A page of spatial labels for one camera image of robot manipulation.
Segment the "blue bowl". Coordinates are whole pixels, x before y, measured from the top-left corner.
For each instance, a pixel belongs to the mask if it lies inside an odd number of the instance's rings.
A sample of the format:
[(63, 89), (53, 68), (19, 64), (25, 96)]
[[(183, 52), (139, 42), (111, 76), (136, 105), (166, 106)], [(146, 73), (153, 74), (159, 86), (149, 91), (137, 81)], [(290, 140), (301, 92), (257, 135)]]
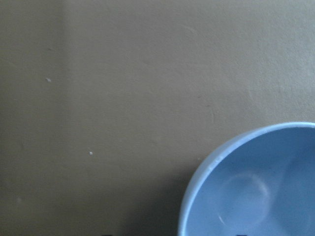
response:
[(315, 125), (288, 122), (241, 134), (192, 175), (180, 236), (312, 236)]

